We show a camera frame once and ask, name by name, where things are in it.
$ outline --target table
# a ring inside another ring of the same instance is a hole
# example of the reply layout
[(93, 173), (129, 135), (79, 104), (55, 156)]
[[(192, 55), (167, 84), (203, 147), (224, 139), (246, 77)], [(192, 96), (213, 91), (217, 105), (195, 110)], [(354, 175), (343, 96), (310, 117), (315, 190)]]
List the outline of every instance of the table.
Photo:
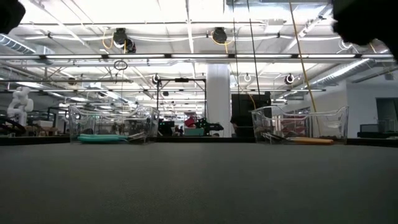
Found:
[(398, 223), (398, 149), (0, 147), (1, 223)]

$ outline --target white humanoid robot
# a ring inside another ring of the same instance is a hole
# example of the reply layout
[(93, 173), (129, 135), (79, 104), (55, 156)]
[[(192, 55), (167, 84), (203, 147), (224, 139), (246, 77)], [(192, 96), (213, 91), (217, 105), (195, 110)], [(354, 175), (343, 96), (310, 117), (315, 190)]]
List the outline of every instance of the white humanoid robot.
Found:
[(22, 126), (26, 126), (26, 112), (31, 112), (33, 110), (33, 100), (27, 97), (29, 92), (30, 88), (28, 87), (18, 87), (17, 91), (12, 94), (13, 99), (7, 109), (7, 116), (17, 121)]

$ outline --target black cable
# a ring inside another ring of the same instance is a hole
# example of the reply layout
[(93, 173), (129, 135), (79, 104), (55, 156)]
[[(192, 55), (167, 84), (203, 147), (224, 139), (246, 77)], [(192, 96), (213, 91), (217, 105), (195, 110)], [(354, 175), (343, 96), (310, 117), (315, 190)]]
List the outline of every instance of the black cable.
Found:
[(259, 101), (260, 101), (260, 103), (261, 103), (259, 75), (258, 75), (258, 73), (257, 73), (257, 59), (256, 59), (256, 50), (255, 50), (255, 48), (254, 48), (253, 27), (252, 27), (252, 25), (251, 25), (251, 16), (250, 16), (249, 0), (246, 0), (246, 1), (247, 1), (247, 3), (248, 3), (249, 23), (250, 23), (250, 32), (251, 32), (251, 42), (252, 42), (252, 45), (253, 45), (254, 68), (256, 69), (257, 89), (259, 90)]
[(240, 94), (240, 85), (239, 85), (239, 70), (238, 70), (238, 57), (237, 57), (237, 47), (236, 47), (236, 30), (235, 30), (235, 0), (232, 0), (232, 13), (233, 13), (233, 23), (234, 23), (234, 47), (235, 47), (235, 59), (236, 59), (236, 80), (238, 81), (238, 107), (239, 107), (239, 115), (241, 114), (241, 94)]

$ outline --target white pillar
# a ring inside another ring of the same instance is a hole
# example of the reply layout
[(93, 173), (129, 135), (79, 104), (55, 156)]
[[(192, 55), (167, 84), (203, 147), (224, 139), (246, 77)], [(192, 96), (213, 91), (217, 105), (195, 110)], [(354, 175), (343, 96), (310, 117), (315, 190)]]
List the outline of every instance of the white pillar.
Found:
[(220, 123), (224, 131), (220, 137), (231, 137), (231, 92), (229, 90), (229, 67), (227, 64), (207, 65), (207, 121)]

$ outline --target clear plastic bin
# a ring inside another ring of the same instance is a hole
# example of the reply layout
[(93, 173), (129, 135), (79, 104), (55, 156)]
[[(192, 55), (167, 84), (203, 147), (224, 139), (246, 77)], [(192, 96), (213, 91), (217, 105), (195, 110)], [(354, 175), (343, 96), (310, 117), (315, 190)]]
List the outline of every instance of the clear plastic bin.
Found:
[(127, 112), (105, 114), (69, 106), (70, 142), (85, 142), (86, 138), (96, 137), (104, 142), (108, 138), (109, 142), (145, 143), (157, 136), (160, 113), (157, 109), (139, 106)]
[(347, 106), (335, 111), (306, 114), (289, 114), (278, 106), (265, 106), (251, 113), (257, 142), (290, 144), (318, 138), (345, 144), (347, 140)]

